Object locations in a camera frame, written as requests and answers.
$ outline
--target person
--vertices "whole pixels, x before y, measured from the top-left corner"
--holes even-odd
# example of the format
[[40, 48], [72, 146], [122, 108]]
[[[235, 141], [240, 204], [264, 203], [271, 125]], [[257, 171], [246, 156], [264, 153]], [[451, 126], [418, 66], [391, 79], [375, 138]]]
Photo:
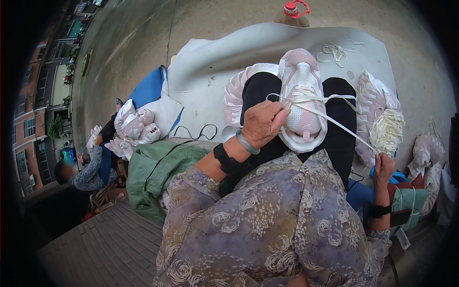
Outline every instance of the person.
[[108, 150], [103, 144], [113, 139], [115, 118], [123, 106], [123, 102], [115, 98], [116, 113], [98, 134], [91, 161], [78, 172], [76, 163], [70, 158], [64, 158], [54, 167], [54, 176], [59, 184], [71, 183], [80, 191], [96, 191], [112, 183], [118, 177], [116, 164], [119, 157]]
[[[347, 203], [355, 147], [349, 133], [329, 121], [325, 139], [311, 152], [296, 154], [283, 143], [278, 132], [290, 110], [275, 97], [265, 99], [284, 84], [264, 72], [246, 82], [241, 134], [260, 152], [249, 152], [238, 136], [223, 143], [227, 157], [240, 163], [239, 172], [222, 166], [216, 148], [171, 180], [154, 286], [376, 284], [392, 244], [390, 214], [372, 219], [364, 230]], [[325, 97], [355, 95], [344, 79], [329, 78], [322, 86]], [[355, 132], [355, 112], [343, 99], [325, 106]], [[394, 161], [384, 153], [375, 159], [375, 205], [387, 207]], [[220, 198], [225, 177], [235, 187]]]

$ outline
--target green bracelet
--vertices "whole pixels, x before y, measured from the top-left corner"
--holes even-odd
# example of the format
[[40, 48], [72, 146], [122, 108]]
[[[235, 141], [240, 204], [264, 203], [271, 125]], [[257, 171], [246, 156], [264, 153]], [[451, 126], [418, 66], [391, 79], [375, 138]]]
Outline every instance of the green bracelet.
[[242, 144], [242, 146], [251, 154], [259, 154], [260, 149], [252, 147], [246, 138], [241, 133], [242, 128], [238, 129], [236, 132], [236, 139]]

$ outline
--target concrete ground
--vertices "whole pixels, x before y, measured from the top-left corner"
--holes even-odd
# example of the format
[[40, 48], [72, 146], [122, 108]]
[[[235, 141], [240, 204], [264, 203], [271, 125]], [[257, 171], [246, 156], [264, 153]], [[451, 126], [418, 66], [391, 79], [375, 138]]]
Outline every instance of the concrete ground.
[[[168, 65], [190, 38], [220, 39], [243, 27], [272, 22], [284, 0], [110, 0], [98, 10], [83, 40], [86, 76], [75, 76], [73, 138], [81, 152], [94, 125], [115, 113], [114, 97], [126, 100], [153, 69]], [[448, 151], [450, 118], [457, 110], [445, 59], [423, 21], [400, 0], [309, 0], [311, 27], [359, 28], [382, 41], [405, 116], [396, 167], [406, 170], [417, 135], [433, 133], [432, 116]], [[368, 170], [359, 172], [368, 174]]]

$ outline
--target black cable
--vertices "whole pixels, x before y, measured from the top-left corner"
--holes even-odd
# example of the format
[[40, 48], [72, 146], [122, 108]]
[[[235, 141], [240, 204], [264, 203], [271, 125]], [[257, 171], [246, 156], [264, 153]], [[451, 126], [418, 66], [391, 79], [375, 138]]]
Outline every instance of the black cable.
[[361, 180], [358, 180], [358, 181], [356, 181], [356, 182], [354, 182], [354, 183], [351, 185], [351, 187], [349, 187], [349, 189], [348, 189], [347, 192], [349, 192], [349, 190], [351, 190], [351, 188], [352, 188], [356, 183], [361, 182], [361, 181], [363, 181], [363, 180], [365, 179], [364, 176], [359, 175], [359, 174], [357, 174], [357, 173], [355, 173], [355, 172], [353, 172], [353, 171], [351, 171], [351, 173], [353, 173], [353, 174], [355, 174], [355, 175], [357, 175], [357, 176], [360, 176], [362, 179], [361, 179]]
[[[208, 138], [206, 135], [202, 134], [202, 132], [204, 131], [204, 129], [205, 129], [208, 125], [212, 125], [212, 126], [215, 127], [215, 134], [214, 134], [211, 138]], [[175, 136], [175, 134], [177, 133], [177, 130], [178, 130], [180, 127], [185, 128], [185, 129], [188, 131], [188, 135], [190, 136], [190, 138], [191, 138], [192, 140], [186, 141], [186, 142], [182, 142], [181, 144], [178, 144], [178, 145], [174, 146], [173, 148], [171, 148], [170, 151], [167, 152], [167, 154], [166, 154], [164, 157], [162, 157], [160, 160], [158, 160], [158, 162], [155, 164], [155, 167], [154, 167], [153, 170], [151, 171], [150, 175], [149, 175], [149, 176], [146, 178], [146, 180], [145, 180], [145, 183], [144, 183], [144, 191], [146, 191], [146, 182], [147, 182], [147, 180], [150, 178], [150, 176], [153, 174], [153, 172], [155, 171], [156, 167], [157, 167], [157, 166], [159, 165], [159, 163], [160, 163], [165, 157], [167, 157], [176, 147], [178, 147], [178, 146], [180, 146], [180, 145], [183, 145], [183, 144], [186, 144], [186, 143], [189, 143], [189, 142], [197, 141], [201, 136], [205, 136], [206, 139], [208, 139], [209, 141], [211, 141], [211, 140], [213, 140], [214, 137], [217, 135], [217, 131], [218, 131], [218, 128], [217, 128], [216, 125], [214, 125], [214, 124], [206, 124], [205, 126], [202, 127], [201, 131], [199, 132], [199, 136], [198, 136], [197, 138], [193, 138], [193, 137], [191, 136], [190, 131], [187, 129], [187, 127], [184, 127], [184, 126], [180, 125], [180, 126], [178, 126], [177, 129], [175, 130], [174, 136]]]

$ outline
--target black wrist strap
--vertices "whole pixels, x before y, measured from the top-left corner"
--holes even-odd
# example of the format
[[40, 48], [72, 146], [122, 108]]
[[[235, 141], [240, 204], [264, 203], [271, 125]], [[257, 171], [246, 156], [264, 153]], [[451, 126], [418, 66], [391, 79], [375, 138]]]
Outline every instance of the black wrist strap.
[[383, 215], [389, 214], [392, 211], [392, 206], [383, 207], [382, 205], [373, 206], [373, 218], [381, 218]]
[[228, 154], [223, 148], [223, 144], [219, 144], [213, 149], [213, 155], [222, 164], [220, 169], [226, 174], [237, 172], [243, 166], [243, 163], [228, 157]]
[[363, 206], [363, 226], [367, 229], [372, 218], [382, 218], [383, 215], [389, 214], [392, 206], [383, 207], [382, 205], [373, 205], [370, 202], [364, 202]]

